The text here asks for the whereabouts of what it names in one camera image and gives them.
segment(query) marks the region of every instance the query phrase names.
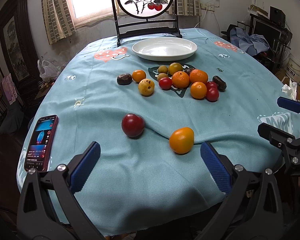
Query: oval plate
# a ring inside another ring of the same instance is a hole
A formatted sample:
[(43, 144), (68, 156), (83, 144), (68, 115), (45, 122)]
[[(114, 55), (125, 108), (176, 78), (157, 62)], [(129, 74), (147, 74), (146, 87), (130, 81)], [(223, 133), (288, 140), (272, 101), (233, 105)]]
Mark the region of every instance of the oval plate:
[(142, 40), (132, 50), (141, 58), (153, 61), (182, 60), (192, 56), (198, 47), (192, 41), (177, 37), (159, 37)]

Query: smartphone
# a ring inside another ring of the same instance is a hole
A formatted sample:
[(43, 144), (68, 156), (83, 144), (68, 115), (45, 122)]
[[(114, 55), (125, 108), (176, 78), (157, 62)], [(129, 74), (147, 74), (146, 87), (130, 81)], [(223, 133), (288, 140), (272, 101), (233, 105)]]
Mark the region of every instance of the smartphone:
[(32, 133), (26, 154), (24, 169), (36, 168), (38, 172), (47, 171), (53, 137), (57, 128), (58, 117), (41, 117)]

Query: dark red fruit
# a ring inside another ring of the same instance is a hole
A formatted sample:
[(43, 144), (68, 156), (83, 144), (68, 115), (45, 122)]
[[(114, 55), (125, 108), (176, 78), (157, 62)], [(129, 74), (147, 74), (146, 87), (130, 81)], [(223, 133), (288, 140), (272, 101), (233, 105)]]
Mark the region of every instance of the dark red fruit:
[(155, 8), (157, 11), (161, 11), (161, 10), (162, 10), (162, 4), (157, 3), (157, 4), (154, 5), (154, 8)]
[(216, 88), (216, 89), (218, 89), (218, 85), (215, 82), (213, 82), (213, 81), (207, 82), (206, 83), (206, 87), (207, 87), (207, 90), (209, 90), (209, 88)]
[(209, 88), (206, 95), (207, 100), (215, 102), (219, 98), (219, 91), (216, 88)]
[(121, 122), (123, 132), (128, 137), (136, 137), (143, 132), (145, 121), (135, 114), (126, 114)]
[(155, 8), (155, 4), (154, 4), (153, 2), (148, 3), (148, 8), (149, 8), (150, 10), (153, 10), (153, 9)]
[(159, 80), (159, 87), (163, 90), (169, 90), (172, 86), (172, 80), (170, 78), (162, 78)]

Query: white bucket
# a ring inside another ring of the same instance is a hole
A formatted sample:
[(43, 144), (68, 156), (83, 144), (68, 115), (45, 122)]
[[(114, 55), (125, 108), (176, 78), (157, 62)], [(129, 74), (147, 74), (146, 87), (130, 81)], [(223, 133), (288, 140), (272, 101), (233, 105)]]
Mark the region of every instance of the white bucket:
[(293, 82), (300, 83), (300, 60), (290, 54), (289, 61), (286, 68), (286, 75), (291, 78)]

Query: white tissue paper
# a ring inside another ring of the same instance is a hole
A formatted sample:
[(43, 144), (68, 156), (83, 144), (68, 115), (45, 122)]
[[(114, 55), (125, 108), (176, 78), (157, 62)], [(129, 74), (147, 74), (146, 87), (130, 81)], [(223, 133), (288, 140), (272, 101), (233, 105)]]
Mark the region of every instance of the white tissue paper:
[(297, 101), (297, 83), (292, 82), (290, 79), (290, 85), (284, 85), (282, 87), (282, 92), (286, 93), (288, 98)]

